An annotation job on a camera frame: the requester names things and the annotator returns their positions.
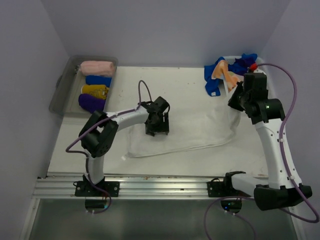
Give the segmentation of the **white towel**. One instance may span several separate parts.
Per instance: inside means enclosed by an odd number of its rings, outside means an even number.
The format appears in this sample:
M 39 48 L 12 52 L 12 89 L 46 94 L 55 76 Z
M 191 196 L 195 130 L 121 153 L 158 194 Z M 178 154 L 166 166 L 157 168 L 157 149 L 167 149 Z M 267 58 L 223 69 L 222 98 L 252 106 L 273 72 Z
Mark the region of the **white towel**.
M 144 124 L 129 128 L 127 158 L 145 158 L 224 145 L 237 132 L 241 113 L 226 103 L 209 110 L 178 110 L 169 115 L 169 133 L 146 134 Z

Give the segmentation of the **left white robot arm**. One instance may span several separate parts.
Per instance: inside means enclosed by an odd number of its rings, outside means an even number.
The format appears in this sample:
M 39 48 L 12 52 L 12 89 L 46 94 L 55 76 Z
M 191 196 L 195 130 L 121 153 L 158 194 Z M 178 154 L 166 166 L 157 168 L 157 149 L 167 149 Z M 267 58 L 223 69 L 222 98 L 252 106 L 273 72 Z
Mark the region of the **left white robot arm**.
M 89 181 L 86 185 L 87 192 L 95 197 L 103 193 L 104 156 L 110 150 L 117 132 L 144 124 L 146 135 L 167 135 L 170 132 L 169 111 L 170 104 L 161 96 L 120 112 L 95 111 L 79 134 L 82 137 L 81 146 L 88 153 L 84 174 Z

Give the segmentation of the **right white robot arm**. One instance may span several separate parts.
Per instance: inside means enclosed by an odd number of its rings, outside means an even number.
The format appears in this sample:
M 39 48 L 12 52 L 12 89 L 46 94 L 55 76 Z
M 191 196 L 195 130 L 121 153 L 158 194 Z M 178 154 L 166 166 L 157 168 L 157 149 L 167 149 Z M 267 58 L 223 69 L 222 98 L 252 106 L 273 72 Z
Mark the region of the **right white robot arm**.
M 312 188 L 303 185 L 292 160 L 287 137 L 281 127 L 285 120 L 279 99 L 268 98 L 267 76 L 250 72 L 238 82 L 228 106 L 244 111 L 257 131 L 265 155 L 268 180 L 262 181 L 244 172 L 232 173 L 223 183 L 223 192 L 235 196 L 239 191 L 252 196 L 262 211 L 293 207 L 312 196 Z

